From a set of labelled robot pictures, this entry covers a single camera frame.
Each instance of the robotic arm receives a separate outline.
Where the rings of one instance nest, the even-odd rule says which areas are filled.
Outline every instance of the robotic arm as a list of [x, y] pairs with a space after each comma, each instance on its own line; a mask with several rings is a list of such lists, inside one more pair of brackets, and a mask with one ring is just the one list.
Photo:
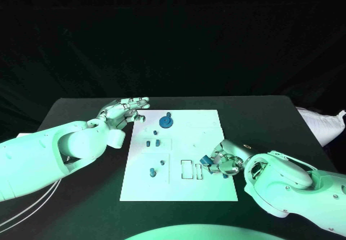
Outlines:
[[91, 164], [107, 145], [120, 149], [128, 122], [146, 121], [137, 109], [149, 98], [128, 98], [105, 105], [94, 119], [74, 121], [0, 144], [0, 202], [20, 197]]
[[[221, 163], [214, 159], [221, 156]], [[291, 161], [312, 168], [306, 171]], [[277, 151], [258, 153], [251, 146], [225, 139], [201, 159], [203, 168], [232, 176], [244, 170], [245, 192], [278, 218], [306, 217], [322, 229], [346, 236], [346, 175], [317, 170]]]

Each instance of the white board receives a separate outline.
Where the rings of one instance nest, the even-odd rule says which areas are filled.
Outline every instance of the white board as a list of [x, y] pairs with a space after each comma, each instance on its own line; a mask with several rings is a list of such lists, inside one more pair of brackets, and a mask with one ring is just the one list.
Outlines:
[[[173, 126], [162, 128], [159, 120], [167, 112]], [[224, 140], [218, 111], [139, 110], [139, 114], [146, 116], [146, 122], [137, 121], [133, 126], [120, 201], [238, 201], [231, 176], [225, 179], [222, 173], [211, 174], [202, 169], [198, 179], [196, 164]], [[182, 169], [193, 179], [182, 179]]]

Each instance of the black curtain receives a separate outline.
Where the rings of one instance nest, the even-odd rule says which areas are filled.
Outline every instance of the black curtain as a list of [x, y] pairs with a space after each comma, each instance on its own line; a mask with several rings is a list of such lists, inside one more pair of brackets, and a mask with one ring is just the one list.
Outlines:
[[338, 114], [343, 11], [320, 1], [9, 1], [0, 140], [36, 131], [59, 98], [287, 95]]

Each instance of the white bag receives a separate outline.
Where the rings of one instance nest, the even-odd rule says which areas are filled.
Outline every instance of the white bag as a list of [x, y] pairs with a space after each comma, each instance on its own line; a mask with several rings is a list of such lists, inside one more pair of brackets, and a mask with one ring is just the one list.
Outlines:
[[336, 116], [320, 115], [317, 112], [309, 111], [301, 107], [297, 107], [297, 111], [320, 145], [325, 147], [345, 130], [345, 110]]

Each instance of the table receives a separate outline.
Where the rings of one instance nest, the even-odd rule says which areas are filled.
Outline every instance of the table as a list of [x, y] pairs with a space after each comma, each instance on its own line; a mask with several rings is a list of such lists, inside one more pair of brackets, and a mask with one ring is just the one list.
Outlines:
[[[114, 98], [61, 98], [39, 131], [97, 117]], [[152, 97], [153, 110], [216, 109], [224, 135], [336, 172], [316, 137], [286, 96]], [[343, 239], [304, 217], [270, 215], [245, 193], [244, 175], [234, 177], [238, 202], [121, 201], [133, 123], [123, 129], [121, 149], [104, 155], [62, 179], [56, 192], [32, 217], [0, 236], [3, 239], [126, 239], [149, 230], [182, 224], [216, 224], [248, 228], [284, 239]], [[0, 203], [2, 222], [42, 196], [41, 191]]]

